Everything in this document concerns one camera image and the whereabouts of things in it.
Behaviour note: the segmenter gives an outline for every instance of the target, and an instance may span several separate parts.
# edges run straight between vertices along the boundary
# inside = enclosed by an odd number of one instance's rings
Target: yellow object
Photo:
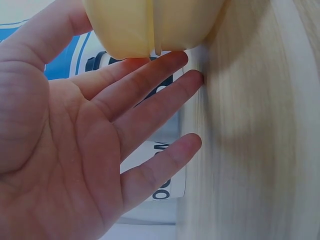
[[[83,0],[95,34],[117,60],[197,46],[212,28],[215,0]]]

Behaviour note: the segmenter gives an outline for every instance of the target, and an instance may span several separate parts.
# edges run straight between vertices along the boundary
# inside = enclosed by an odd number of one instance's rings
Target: blue stripe
[[[73,37],[70,44],[46,66],[44,72],[48,80],[67,79],[70,76],[70,64],[80,36]]]
[[[82,45],[82,47],[81,47],[81,50],[80,50],[80,53],[79,53],[79,57],[78,57],[78,60],[77,60],[77,62],[76,62],[75,75],[78,75],[78,73],[79,73],[79,67],[80,67],[81,57],[82,57],[82,54],[84,53],[84,49],[85,49],[85,46],[86,46],[86,44],[87,44],[87,42],[88,42],[88,40],[89,40],[90,34],[91,34],[91,32],[89,32],[89,33],[86,35],[86,38],[85,38],[85,40],[84,40],[84,43],[83,43],[83,45]]]
[[[22,24],[26,21],[28,21],[29,19],[26,19],[26,20],[23,20],[23,21],[18,21],[18,22],[13,22],[13,23],[3,23],[3,24],[0,24],[0,26],[11,26],[11,25],[17,25],[17,24]]]

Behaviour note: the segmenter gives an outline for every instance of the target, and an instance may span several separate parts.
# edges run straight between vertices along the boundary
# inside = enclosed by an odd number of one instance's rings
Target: hand
[[[188,134],[139,167],[120,164],[202,85],[188,58],[126,59],[48,81],[45,64],[91,31],[78,0],[57,0],[0,44],[0,238],[98,239],[201,147]]]

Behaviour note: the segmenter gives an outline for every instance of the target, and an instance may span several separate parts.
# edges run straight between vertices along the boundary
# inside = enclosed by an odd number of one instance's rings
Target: knuckle
[[[143,178],[144,182],[147,184],[147,187],[155,190],[158,187],[158,181],[155,176],[154,170],[149,167],[147,164],[141,165],[139,167],[141,177]]]
[[[161,69],[162,70],[162,72],[164,72],[164,73],[171,73],[172,71],[173,71],[173,68],[175,67],[175,65],[174,64],[172,64],[170,61],[167,61],[167,60],[165,60],[165,59],[163,59],[163,58],[161,58],[161,57],[159,57],[158,59],[157,59],[157,67],[159,68],[159,69]]]
[[[107,101],[103,101],[102,99],[97,97],[95,99],[95,105],[103,112],[104,116],[110,121],[110,118],[113,116],[114,112],[110,104],[108,104]]]
[[[113,76],[112,72],[108,69],[108,67],[101,68],[97,70],[96,73],[98,75],[99,80],[102,83],[109,84],[110,82],[115,82],[115,77]]]
[[[182,94],[182,99],[189,99],[191,97],[191,94],[188,91],[187,87],[184,84],[182,84],[180,81],[176,81],[175,83],[177,84],[178,89]]]
[[[122,67],[125,71],[127,71],[128,73],[133,73],[136,68],[133,66],[132,62],[131,62],[131,58],[127,58],[123,61],[121,61]]]
[[[152,122],[156,125],[161,124],[170,115],[169,106],[159,98],[156,94],[153,99],[150,99],[147,105],[147,113],[149,114]]]
[[[171,154],[171,152],[168,149],[163,151],[163,154],[165,155],[165,158],[168,164],[170,165],[170,169],[174,171],[180,169],[179,161],[177,161],[177,159]]]
[[[124,129],[117,125],[116,123],[113,124],[113,127],[116,131],[116,135],[117,135],[117,140],[119,142],[119,148],[120,148],[120,156],[121,156],[121,160],[120,162],[122,163],[126,158],[127,158],[127,155],[128,155],[128,147],[127,147],[127,144],[125,142],[125,140],[127,139],[126,138],[126,134],[125,134],[125,131]]]
[[[137,97],[146,94],[152,88],[151,80],[138,71],[133,72],[132,79],[128,83]]]

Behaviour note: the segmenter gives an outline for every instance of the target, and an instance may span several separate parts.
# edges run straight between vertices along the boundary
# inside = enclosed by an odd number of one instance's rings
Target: light wooden surface
[[[320,2],[226,0],[189,65],[178,240],[320,240]]]

